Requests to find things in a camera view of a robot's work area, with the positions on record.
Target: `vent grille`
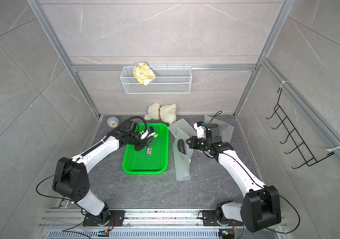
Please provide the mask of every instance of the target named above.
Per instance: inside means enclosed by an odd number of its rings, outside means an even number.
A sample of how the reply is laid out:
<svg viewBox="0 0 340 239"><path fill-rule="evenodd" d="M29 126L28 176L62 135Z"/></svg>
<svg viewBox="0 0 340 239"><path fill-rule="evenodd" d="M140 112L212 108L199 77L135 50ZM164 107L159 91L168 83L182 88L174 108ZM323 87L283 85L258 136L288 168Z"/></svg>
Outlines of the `vent grille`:
<svg viewBox="0 0 340 239"><path fill-rule="evenodd" d="M190 238L190 239L218 239L218 229L113 229L109 237L98 236L99 229L92 229L87 233L91 238L109 238L109 239L176 239L176 238ZM73 230L79 233L85 233L82 230ZM49 232L47 239L76 239L87 238L74 232L62 232L59 229L52 229Z"/></svg>

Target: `aluminum frame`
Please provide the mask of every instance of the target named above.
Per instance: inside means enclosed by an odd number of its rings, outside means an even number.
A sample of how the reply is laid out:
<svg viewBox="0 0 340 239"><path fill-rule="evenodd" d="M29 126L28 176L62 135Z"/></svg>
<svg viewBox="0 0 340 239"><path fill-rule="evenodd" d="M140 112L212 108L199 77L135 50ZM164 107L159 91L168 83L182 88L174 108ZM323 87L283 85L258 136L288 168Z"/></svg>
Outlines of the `aluminum frame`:
<svg viewBox="0 0 340 239"><path fill-rule="evenodd" d="M282 84L283 81L287 81L287 78L272 64L267 58L263 58L261 61L263 67L272 75L273 79L278 84ZM340 136L336 131L325 121L323 117L311 106L310 103L299 93L299 91L289 82L282 84L284 93L287 94L289 99L296 105L300 112L305 116L308 122L315 128L320 134L323 140L328 144L330 148L340 146ZM337 157L340 159L340 148L334 151Z"/></svg>
<svg viewBox="0 0 340 239"><path fill-rule="evenodd" d="M125 210L125 219L118 230L131 229L231 229L231 226L203 226L203 220L198 219L202 210L215 210L215 208L111 208ZM34 238L43 238L51 229L67 229L83 221L84 216L80 208L47 209L40 217ZM105 227L87 227L87 230ZM287 230L284 218L278 225L270 227L275 230Z"/></svg>
<svg viewBox="0 0 340 239"><path fill-rule="evenodd" d="M249 80L246 84L246 87L243 90L243 94L240 97L238 105L235 108L235 111L234 111L235 117L239 116L239 114L240 114L240 112L241 112L241 110L244 106L244 103L245 103L245 101L246 101L246 99L249 95L249 92L251 91L251 89L252 89L252 87L253 87L253 85L256 81L256 77L258 76L258 74L261 70L261 64L260 64L261 59L264 58L264 57L268 57L269 52L271 51L272 46L275 43L276 38L279 35L280 30L282 29L284 22L287 19L288 14L292 9L292 6L295 4L295 1L296 0L284 0L283 1L282 6L280 8L280 11L276 16L276 20L275 20L275 22L272 26L272 29L271 29L268 37L267 37L267 40L266 40L266 42L263 46L262 51L260 52L258 60L256 62L256 69L255 69L254 72L252 72L251 76L249 77Z"/></svg>
<svg viewBox="0 0 340 239"><path fill-rule="evenodd" d="M66 69L68 70L69 74L71 75L72 79L74 80L74 83L77 85L78 89L80 90L82 96L86 100L86 103L89 105L91 111L94 114L94 117L98 119L100 117L100 113L97 110L96 105L94 104L93 100L91 99L88 91L86 90L86 87L83 85L81 79L79 76L72 70L72 63L71 60L68 57L68 54L66 53L64 47L62 46L60 40L58 39L55 31L53 30L53 26L48 20L48 17L46 16L40 2L38 0L26 0L34 12L34 15L36 15L37 20L40 22L41 27L43 28L45 34L51 41L54 49L56 50L58 56L61 58L63 64L65 65Z"/></svg>
<svg viewBox="0 0 340 239"><path fill-rule="evenodd" d="M191 70L255 70L254 64L149 64L151 67L191 67ZM80 71L122 71L134 64L72 65L72 70Z"/></svg>
<svg viewBox="0 0 340 239"><path fill-rule="evenodd" d="M83 151L87 150L88 148L90 148L91 146L93 146L93 141L94 141L94 138L97 134L97 131L98 131L98 128L100 127L100 124L101 124L101 121L103 119L103 116L100 116L98 119L96 119L96 121L94 122L92 128L91 128L91 131L86 139L86 142L83 146Z"/></svg>

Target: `stuffed toy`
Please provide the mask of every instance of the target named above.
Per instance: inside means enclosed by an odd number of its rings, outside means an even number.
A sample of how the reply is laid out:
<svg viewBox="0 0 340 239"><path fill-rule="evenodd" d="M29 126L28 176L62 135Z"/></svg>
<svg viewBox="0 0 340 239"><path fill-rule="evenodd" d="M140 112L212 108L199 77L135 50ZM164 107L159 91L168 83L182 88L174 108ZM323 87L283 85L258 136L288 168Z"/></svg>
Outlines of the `stuffed toy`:
<svg viewBox="0 0 340 239"><path fill-rule="evenodd" d="M162 106L159 103L154 103L148 107L145 120L162 120L171 125L176 121L176 104Z"/></svg>

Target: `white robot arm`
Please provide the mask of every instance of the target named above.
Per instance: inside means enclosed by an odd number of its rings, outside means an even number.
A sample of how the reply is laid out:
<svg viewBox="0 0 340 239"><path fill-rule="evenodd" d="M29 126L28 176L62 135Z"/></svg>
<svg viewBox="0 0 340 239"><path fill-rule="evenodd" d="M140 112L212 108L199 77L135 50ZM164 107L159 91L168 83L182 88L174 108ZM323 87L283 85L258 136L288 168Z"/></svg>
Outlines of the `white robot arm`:
<svg viewBox="0 0 340 239"><path fill-rule="evenodd" d="M134 145L135 150L139 151L149 146L156 137L153 127L147 128L144 119L145 130L141 133L135 131L138 124L129 121L133 118L142 119L139 116L127 119L90 149L70 159L61 158L57 163L53 190L85 209L87 217L91 217L100 226L108 222L109 207L90 190L88 173L120 147Z"/></svg>
<svg viewBox="0 0 340 239"><path fill-rule="evenodd" d="M250 232L255 232L281 222L280 200L274 186L266 186L243 164L234 148L222 142L219 127L215 123L194 124L198 136L186 140L190 148L208 152L219 162L238 184L243 203L219 203L215 213L220 224L231 220L243 222Z"/></svg>
<svg viewBox="0 0 340 239"><path fill-rule="evenodd" d="M57 163L53 190L85 209L87 217L91 217L100 226L105 225L109 220L109 207L90 190L88 173L101 160L120 147L126 144L134 145L135 150L139 151L150 145L155 138L152 127L146 126L145 130L139 133L135 131L137 123L128 120L90 149L70 159L62 158ZM277 190L273 186L266 186L259 180L239 159L234 148L228 142L221 141L217 124L208 124L199 138L193 136L187 139L186 143L192 149L208 152L211 158L214 158L230 173L243 194L243 203L225 202L217 205L216 214L219 223L227 224L231 220L241 221L249 231L255 232L281 222Z"/></svg>

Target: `snack package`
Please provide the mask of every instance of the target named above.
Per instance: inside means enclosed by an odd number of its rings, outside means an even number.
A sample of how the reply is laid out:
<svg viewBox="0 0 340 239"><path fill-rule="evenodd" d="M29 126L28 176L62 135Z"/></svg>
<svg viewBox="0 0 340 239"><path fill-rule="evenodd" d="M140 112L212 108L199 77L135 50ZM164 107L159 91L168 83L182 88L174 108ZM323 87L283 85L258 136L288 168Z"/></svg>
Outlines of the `snack package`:
<svg viewBox="0 0 340 239"><path fill-rule="evenodd" d="M155 79L154 72L145 62L135 64L133 75L139 83L144 85L148 85L153 79Z"/></svg>

